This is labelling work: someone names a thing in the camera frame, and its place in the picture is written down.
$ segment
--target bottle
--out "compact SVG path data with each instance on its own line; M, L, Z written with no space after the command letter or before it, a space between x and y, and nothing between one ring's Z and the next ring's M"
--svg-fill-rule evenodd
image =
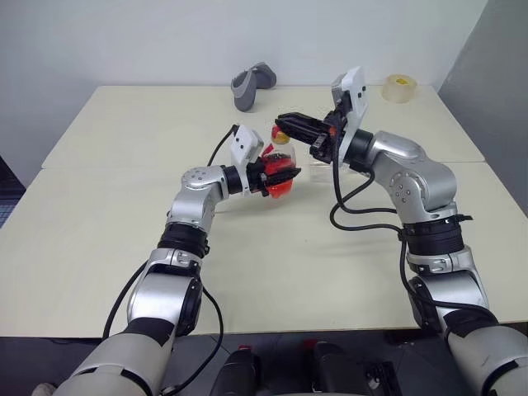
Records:
M262 152L262 161L265 165L264 172L270 176L288 167L295 167L295 150L290 142L290 136L282 132L277 125L271 129L271 142ZM293 180L275 186L267 187L273 198L288 194Z

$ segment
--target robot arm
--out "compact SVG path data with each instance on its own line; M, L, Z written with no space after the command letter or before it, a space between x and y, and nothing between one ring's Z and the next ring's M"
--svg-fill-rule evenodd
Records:
M256 132L236 126L233 166L196 167L181 179L162 237L130 296L128 326L103 341L60 385L55 396L158 396L177 337L189 334L200 311L202 259L215 206L295 177L300 169L265 173Z
M407 262L417 274L409 281L414 292L409 299L418 325L445 337L476 394L528 394L528 340L500 326L488 311L471 249L462 239L460 222L470 218L458 214L455 175L409 139L359 129L366 109L363 81L360 68L340 76L332 85L336 109L324 120L288 113L279 115L276 124L310 144L316 159L336 159L339 165L374 173L403 224ZM332 155L335 144L337 158ZM484 309L446 308L424 299Z

